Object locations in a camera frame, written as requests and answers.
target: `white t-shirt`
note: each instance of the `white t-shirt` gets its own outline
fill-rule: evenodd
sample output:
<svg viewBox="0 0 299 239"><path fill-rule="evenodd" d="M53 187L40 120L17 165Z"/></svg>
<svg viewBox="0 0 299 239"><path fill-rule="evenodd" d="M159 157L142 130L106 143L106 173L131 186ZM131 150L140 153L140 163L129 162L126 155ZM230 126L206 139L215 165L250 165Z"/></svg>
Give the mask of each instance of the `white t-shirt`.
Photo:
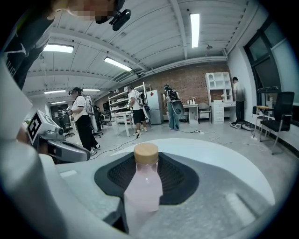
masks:
<svg viewBox="0 0 299 239"><path fill-rule="evenodd" d="M240 82L234 84L234 91L236 92L236 101L245 101L245 89Z"/></svg>
<svg viewBox="0 0 299 239"><path fill-rule="evenodd" d="M86 101L83 96L78 96L71 108L71 110L76 110L80 107L83 107L83 110L80 113L73 113L74 120L77 121L82 115L88 115L86 111Z"/></svg>
<svg viewBox="0 0 299 239"><path fill-rule="evenodd" d="M129 99L135 98L135 102L133 104L133 110L141 110L142 106L139 105L139 98L140 98L140 93L136 90L132 90L131 93L129 93Z"/></svg>

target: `bottle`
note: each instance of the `bottle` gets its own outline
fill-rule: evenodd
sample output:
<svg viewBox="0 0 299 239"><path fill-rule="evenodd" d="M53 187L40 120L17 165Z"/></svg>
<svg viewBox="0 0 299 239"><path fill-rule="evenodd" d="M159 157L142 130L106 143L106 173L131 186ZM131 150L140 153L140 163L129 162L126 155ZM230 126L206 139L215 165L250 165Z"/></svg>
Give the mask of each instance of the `bottle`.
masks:
<svg viewBox="0 0 299 239"><path fill-rule="evenodd" d="M129 235L136 237L141 227L159 209L163 195L162 182L157 173L158 147L152 143L134 148L136 173L124 193L125 213Z"/></svg>

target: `ceiling light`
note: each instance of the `ceiling light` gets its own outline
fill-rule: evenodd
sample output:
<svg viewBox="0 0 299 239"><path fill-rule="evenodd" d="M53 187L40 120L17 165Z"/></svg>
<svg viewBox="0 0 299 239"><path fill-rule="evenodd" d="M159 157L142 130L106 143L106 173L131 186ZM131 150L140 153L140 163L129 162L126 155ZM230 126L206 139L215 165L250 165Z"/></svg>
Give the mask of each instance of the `ceiling light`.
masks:
<svg viewBox="0 0 299 239"><path fill-rule="evenodd" d="M65 90L61 90L61 91L48 91L48 92L45 92L45 94L61 93L61 92L65 92Z"/></svg>
<svg viewBox="0 0 299 239"><path fill-rule="evenodd" d="M199 42L199 14L190 14L192 27L192 48L198 47Z"/></svg>
<svg viewBox="0 0 299 239"><path fill-rule="evenodd" d="M100 91L100 90L97 90L97 89L83 89L83 91Z"/></svg>
<svg viewBox="0 0 299 239"><path fill-rule="evenodd" d="M61 45L61 44L48 44L43 49L43 51L58 51L58 52L66 52L66 53L72 53L73 50L74 50L73 46Z"/></svg>
<svg viewBox="0 0 299 239"><path fill-rule="evenodd" d="M129 68L128 66L125 66L125 65L123 65L123 64L121 64L121 63L119 63L119 62L117 62L117 61L115 61L115 60L112 60L112 59L109 58L109 57L106 57L105 60L104 60L104 62L108 62L108 63L110 63L110 64L112 64L112 65L115 65L115 66L117 66L117 67L120 67L120 68L122 68L122 69L124 69L124 70L126 70L126 71L131 71L131 70L132 70L132 69Z"/></svg>
<svg viewBox="0 0 299 239"><path fill-rule="evenodd" d="M56 105L56 104L61 104L61 103L65 103L65 101L54 102L54 103L51 103L51 105Z"/></svg>

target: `gray floor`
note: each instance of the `gray floor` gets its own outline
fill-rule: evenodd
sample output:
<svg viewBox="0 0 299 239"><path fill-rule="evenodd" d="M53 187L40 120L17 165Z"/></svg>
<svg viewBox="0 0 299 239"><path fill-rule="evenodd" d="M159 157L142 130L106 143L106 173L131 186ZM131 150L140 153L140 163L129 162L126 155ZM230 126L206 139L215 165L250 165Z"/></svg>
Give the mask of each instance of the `gray floor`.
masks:
<svg viewBox="0 0 299 239"><path fill-rule="evenodd" d="M269 142L258 142L252 140L251 132L245 130L237 130L228 126L228 122L224 124L211 124L209 122L202 122L197 127L190 127L187 123L181 123L182 131L201 130L205 134L199 133L184 133L181 131L174 131L168 128L167 123L163 125L152 125L148 128L148 132L142 135L135 141L127 143L118 148L121 144L134 140L134 136L127 137L124 125L120 125L121 134L118 136L113 127L105 126L102 138L96 138L101 145L101 149L95 156L97 160L109 156L118 150L127 148L132 144L141 143L145 141L165 138L188 138L199 139L204 141L212 141L213 143L224 145L230 149L237 151L251 162L253 162L268 180L275 197L275 200L282 200L290 188L294 180L294 176L298 173L299 161L291 152L284 148L285 152L278 155L271 155L269 147L273 144ZM77 142L78 137L73 136L67 139L71 142Z"/></svg>

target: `wooden bottle cap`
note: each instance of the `wooden bottle cap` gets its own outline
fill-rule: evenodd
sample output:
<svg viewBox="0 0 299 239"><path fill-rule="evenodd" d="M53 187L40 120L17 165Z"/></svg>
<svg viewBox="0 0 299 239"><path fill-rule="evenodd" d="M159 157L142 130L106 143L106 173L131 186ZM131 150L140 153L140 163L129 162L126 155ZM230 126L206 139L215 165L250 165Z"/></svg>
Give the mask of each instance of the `wooden bottle cap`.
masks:
<svg viewBox="0 0 299 239"><path fill-rule="evenodd" d="M158 161L158 147L152 143L138 144L134 148L136 163L147 165L154 164Z"/></svg>

